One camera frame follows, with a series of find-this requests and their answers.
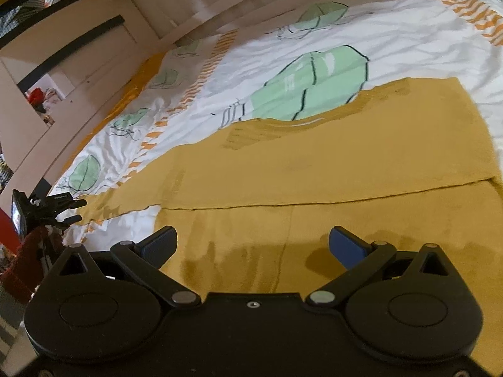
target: person's arm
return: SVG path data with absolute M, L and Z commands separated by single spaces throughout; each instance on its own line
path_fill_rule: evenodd
M 32 293 L 42 282 L 42 266 L 37 259 L 37 250 L 39 243 L 51 234 L 51 227 L 34 229 L 18 249 L 11 267 L 0 276 L 0 364 L 11 349 Z

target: bed frame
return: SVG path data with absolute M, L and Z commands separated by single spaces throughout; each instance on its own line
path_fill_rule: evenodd
M 159 38 L 132 0 L 66 0 L 6 44 L 0 40 L 0 143 L 14 171 L 0 208 L 10 214 L 13 189 L 31 194 L 41 182 L 50 188 L 59 179 L 143 61 L 245 1 L 218 0 Z M 241 11 L 214 31 L 258 24 L 306 1 L 276 0 Z M 45 73 L 66 96 L 50 128 L 22 94 Z

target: red sleeve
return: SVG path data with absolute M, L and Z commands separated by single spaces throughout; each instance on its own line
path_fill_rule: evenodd
M 0 209 L 0 243 L 4 244 L 13 254 L 16 253 L 18 247 L 21 245 L 14 224 L 2 209 Z

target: folded yellow blanket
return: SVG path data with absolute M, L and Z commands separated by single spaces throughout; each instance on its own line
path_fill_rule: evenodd
M 456 79 L 392 82 L 296 122 L 235 123 L 87 201 L 85 221 L 161 205 L 156 227 L 179 234 L 162 270 L 202 295 L 315 290 L 344 270 L 327 248 L 334 225 L 402 250 L 438 243 L 484 311 L 475 359 L 503 369 L 500 172 Z

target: white bed frame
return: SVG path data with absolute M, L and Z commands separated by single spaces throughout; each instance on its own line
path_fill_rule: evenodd
M 121 97 L 137 68 L 156 52 L 245 0 L 218 0 L 160 39 L 132 0 L 79 0 L 53 13 L 0 49 L 0 143 L 14 175 L 0 194 L 0 208 L 11 213 L 12 190 L 30 194 L 41 178 L 54 184 L 81 140 Z M 305 0 L 278 0 L 237 18 L 258 24 Z M 49 75 L 66 98 L 48 128 L 28 104 L 17 83 L 45 59 L 83 33 L 118 15 L 124 18 L 98 39 L 56 66 Z M 227 31 L 232 24 L 221 27 Z

